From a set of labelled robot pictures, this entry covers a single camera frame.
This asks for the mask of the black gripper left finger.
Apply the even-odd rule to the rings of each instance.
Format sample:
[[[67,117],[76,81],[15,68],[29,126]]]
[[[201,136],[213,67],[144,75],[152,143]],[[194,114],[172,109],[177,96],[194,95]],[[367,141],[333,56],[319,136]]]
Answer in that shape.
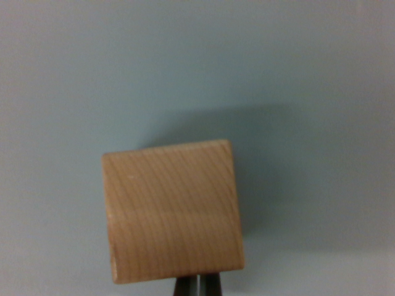
[[[173,296],[198,296],[198,276],[178,277]]]

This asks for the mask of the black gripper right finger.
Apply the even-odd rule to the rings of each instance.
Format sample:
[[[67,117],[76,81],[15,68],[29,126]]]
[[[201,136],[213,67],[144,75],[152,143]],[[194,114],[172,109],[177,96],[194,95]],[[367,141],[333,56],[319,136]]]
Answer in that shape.
[[[209,273],[200,275],[200,296],[222,296],[222,285],[220,273]]]

